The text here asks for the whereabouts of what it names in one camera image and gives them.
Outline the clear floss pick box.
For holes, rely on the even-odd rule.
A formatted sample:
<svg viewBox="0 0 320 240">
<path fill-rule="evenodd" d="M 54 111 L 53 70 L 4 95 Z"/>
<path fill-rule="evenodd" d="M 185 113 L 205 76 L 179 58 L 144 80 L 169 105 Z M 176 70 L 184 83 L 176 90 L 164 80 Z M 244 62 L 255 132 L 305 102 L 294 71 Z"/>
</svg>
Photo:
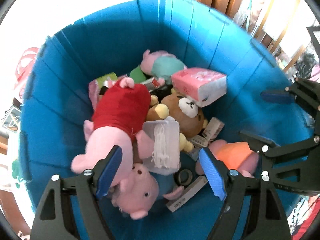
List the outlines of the clear floss pick box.
<svg viewBox="0 0 320 240">
<path fill-rule="evenodd" d="M 180 128 L 172 117 L 147 121 L 143 131 L 154 141 L 151 155 L 143 159 L 143 165 L 150 172 L 163 176 L 171 175 L 180 168 Z"/>
</svg>

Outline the pink pig plush orange dress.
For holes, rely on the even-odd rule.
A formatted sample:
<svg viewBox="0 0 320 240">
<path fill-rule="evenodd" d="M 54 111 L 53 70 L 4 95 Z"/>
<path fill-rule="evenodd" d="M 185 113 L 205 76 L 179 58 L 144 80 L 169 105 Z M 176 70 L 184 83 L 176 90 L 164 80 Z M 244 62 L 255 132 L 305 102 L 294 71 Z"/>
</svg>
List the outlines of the pink pig plush orange dress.
<svg viewBox="0 0 320 240">
<path fill-rule="evenodd" d="M 237 170 L 244 177 L 254 177 L 259 154 L 249 148 L 248 142 L 227 143 L 225 140 L 216 140 L 211 142 L 208 148 L 213 156 L 222 161 L 229 170 Z"/>
</svg>

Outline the white long carton box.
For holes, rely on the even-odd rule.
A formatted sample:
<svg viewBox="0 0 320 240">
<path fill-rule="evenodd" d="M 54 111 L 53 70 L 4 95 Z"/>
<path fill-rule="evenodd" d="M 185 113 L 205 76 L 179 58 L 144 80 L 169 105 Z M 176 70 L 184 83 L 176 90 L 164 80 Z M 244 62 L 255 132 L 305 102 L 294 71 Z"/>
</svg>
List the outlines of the white long carton box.
<svg viewBox="0 0 320 240">
<path fill-rule="evenodd" d="M 205 176 L 199 176 L 193 183 L 183 190 L 182 195 L 176 200 L 167 202 L 166 207 L 175 212 L 197 194 L 206 184 L 208 180 Z"/>
</svg>

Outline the brown bear plush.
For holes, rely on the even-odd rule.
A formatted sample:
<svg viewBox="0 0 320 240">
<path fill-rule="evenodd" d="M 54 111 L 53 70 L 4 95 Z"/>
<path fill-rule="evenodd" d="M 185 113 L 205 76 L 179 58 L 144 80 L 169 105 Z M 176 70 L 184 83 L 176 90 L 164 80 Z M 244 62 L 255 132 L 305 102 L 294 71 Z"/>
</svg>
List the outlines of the brown bear plush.
<svg viewBox="0 0 320 240">
<path fill-rule="evenodd" d="M 198 135 L 208 125 L 202 109 L 189 98 L 178 93 L 170 94 L 162 101 L 152 95 L 146 121 L 163 120 L 169 116 L 179 123 L 180 150 L 191 152 L 194 146 L 189 139 Z"/>
</svg>

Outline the pink tissue pack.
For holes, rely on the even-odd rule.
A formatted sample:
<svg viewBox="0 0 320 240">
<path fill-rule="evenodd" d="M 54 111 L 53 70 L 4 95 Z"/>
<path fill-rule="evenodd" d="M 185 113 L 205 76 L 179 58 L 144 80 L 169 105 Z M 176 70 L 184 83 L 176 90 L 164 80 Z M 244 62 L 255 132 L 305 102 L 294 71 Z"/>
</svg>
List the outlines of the pink tissue pack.
<svg viewBox="0 0 320 240">
<path fill-rule="evenodd" d="M 227 75 L 204 68 L 187 68 L 171 76 L 176 92 L 199 107 L 206 107 L 227 93 Z"/>
</svg>

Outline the blue plastic storage crate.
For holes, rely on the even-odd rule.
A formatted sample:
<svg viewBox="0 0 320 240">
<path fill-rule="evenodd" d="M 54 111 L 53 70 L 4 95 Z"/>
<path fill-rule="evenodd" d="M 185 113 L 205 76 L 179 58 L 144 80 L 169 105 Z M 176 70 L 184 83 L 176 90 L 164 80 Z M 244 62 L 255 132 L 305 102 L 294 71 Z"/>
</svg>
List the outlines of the blue plastic storage crate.
<svg viewBox="0 0 320 240">
<path fill-rule="evenodd" d="M 319 84 L 220 12 L 135 0 L 49 37 L 24 93 L 31 239 L 292 239 Z"/>
</svg>

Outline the pink pig plush red dress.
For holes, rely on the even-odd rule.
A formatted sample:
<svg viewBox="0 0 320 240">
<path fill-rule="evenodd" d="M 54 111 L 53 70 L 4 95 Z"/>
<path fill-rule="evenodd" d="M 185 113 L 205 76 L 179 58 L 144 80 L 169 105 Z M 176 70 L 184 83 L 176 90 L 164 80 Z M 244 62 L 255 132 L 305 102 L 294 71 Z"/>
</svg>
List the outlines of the pink pig plush red dress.
<svg viewBox="0 0 320 240">
<path fill-rule="evenodd" d="M 119 146 L 123 156 L 111 183 L 115 187 L 112 204 L 133 220 L 146 217 L 159 194 L 158 183 L 148 169 L 133 161 L 134 143 L 141 159 L 152 153 L 153 141 L 142 130 L 150 103 L 145 85 L 130 77 L 115 82 L 97 103 L 92 119 L 85 120 L 85 153 L 71 162 L 72 171 L 81 173 L 106 158 L 113 146 Z"/>
</svg>

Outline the pink pig plush teal dress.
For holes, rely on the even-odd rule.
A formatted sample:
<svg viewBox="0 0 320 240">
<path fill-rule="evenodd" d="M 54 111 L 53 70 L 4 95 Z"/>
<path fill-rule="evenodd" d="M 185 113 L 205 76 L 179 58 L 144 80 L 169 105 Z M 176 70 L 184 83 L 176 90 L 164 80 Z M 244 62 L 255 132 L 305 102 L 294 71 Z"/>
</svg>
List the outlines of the pink pig plush teal dress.
<svg viewBox="0 0 320 240">
<path fill-rule="evenodd" d="M 151 52 L 147 49 L 143 53 L 140 65 L 130 72 L 129 77 L 135 83 L 141 83 L 147 80 L 146 76 L 151 76 L 161 85 L 171 85 L 171 76 L 185 69 L 187 69 L 186 65 L 175 55 L 164 50 Z"/>
</svg>

